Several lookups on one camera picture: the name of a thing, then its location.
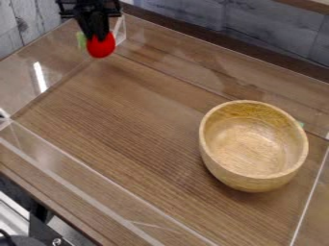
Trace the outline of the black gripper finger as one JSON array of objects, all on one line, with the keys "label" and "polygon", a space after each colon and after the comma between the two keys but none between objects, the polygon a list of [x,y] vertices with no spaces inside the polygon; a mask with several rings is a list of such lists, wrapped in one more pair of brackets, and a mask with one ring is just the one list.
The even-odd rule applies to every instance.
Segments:
[{"label": "black gripper finger", "polygon": [[79,26],[82,28],[82,32],[87,39],[92,38],[92,29],[90,24],[90,12],[75,12],[75,19],[79,23]]},{"label": "black gripper finger", "polygon": [[91,14],[91,28],[94,35],[103,41],[110,31],[109,17],[103,12],[94,12]]}]

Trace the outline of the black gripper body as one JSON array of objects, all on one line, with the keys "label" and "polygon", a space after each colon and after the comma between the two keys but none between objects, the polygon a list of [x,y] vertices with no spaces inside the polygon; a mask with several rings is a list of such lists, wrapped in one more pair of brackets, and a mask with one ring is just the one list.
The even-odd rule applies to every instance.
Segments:
[{"label": "black gripper body", "polygon": [[63,18],[74,18],[75,10],[82,12],[103,11],[109,17],[122,16],[119,0],[55,0]]}]

